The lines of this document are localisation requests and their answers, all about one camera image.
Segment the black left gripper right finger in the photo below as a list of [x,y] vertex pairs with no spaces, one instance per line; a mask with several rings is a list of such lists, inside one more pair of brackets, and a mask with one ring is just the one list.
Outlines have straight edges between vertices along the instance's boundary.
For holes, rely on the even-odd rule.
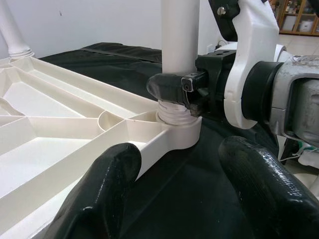
[[255,239],[319,239],[319,200],[272,152],[230,136],[218,155]]

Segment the white plastic children table top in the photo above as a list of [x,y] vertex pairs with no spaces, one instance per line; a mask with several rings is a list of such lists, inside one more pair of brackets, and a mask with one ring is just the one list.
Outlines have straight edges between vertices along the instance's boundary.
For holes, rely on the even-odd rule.
[[199,140],[201,118],[33,57],[0,60],[0,239],[46,239],[66,197],[109,147],[140,175]]

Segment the white green plastic package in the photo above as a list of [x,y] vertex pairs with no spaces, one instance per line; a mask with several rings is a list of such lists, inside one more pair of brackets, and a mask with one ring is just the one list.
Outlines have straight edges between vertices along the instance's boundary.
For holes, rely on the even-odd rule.
[[319,169],[319,148],[307,143],[301,143],[298,162],[304,166],[311,166]]

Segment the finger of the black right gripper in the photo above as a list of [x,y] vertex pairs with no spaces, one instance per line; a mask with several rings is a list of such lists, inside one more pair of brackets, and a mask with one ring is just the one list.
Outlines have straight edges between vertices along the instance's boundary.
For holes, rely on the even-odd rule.
[[147,91],[159,101],[187,105],[181,79],[182,76],[175,74],[156,74],[148,79]]

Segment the white plastic table leg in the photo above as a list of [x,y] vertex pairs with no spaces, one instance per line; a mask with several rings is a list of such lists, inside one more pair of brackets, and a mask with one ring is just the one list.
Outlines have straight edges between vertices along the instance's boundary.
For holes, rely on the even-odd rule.
[[[200,0],[161,0],[162,74],[196,72]],[[159,101],[158,116],[169,125],[196,121],[185,105]]]
[[25,42],[6,0],[0,0],[0,32],[7,44],[11,59],[34,55],[32,49]]

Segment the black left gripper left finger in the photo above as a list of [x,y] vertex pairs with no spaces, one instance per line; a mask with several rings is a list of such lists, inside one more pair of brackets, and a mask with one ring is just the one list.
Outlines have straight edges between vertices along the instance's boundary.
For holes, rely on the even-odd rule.
[[65,198],[48,239],[119,239],[127,195],[141,169],[132,143],[104,151]]

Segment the brown wooden glass cabinet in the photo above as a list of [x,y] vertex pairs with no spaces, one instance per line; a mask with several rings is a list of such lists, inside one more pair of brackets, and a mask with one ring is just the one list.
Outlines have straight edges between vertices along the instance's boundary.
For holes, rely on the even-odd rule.
[[281,0],[280,34],[319,37],[319,17],[310,0]]

